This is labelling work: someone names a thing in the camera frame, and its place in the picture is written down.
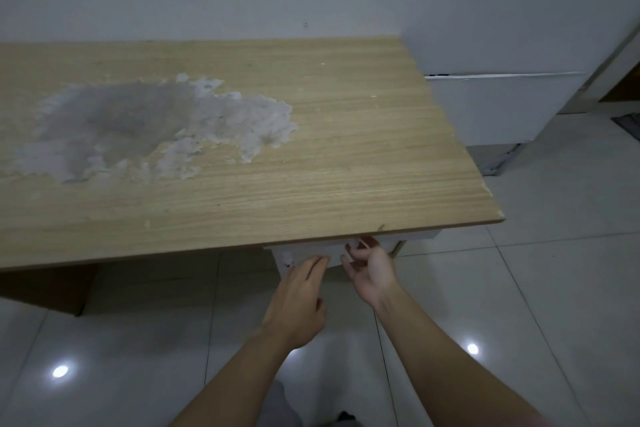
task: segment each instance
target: forearm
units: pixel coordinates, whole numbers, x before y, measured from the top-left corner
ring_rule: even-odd
[[[171,424],[172,427],[254,426],[289,350],[281,335],[258,331]]]
[[[514,391],[471,358],[400,286],[376,314],[436,427],[509,425],[537,416]]]

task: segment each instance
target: person's leg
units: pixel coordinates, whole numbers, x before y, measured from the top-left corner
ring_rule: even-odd
[[[267,391],[256,427],[302,427],[302,419],[289,405],[284,387],[277,380]]]

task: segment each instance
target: person's right hand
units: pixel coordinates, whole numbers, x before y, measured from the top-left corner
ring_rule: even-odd
[[[385,294],[398,286],[396,268],[377,240],[362,237],[360,241],[357,248],[345,245],[353,262],[346,255],[340,255],[340,260],[360,298],[377,310]]]

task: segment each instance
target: wooden tabletop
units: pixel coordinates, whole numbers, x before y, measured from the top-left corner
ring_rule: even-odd
[[[503,220],[397,37],[0,44],[0,165],[66,85],[178,73],[284,100],[299,130],[249,164],[209,148],[185,180],[0,176],[0,268]]]

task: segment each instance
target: peeling surface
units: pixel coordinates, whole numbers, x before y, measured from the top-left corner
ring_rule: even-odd
[[[242,162],[266,145],[290,140],[297,129],[291,106],[262,95],[214,94],[221,80],[77,86],[40,104],[34,140],[16,151],[23,174],[48,174],[59,181],[82,181],[95,174],[190,178],[191,165],[208,146],[231,144]],[[161,156],[149,156],[161,148]],[[229,156],[227,162],[236,162]]]

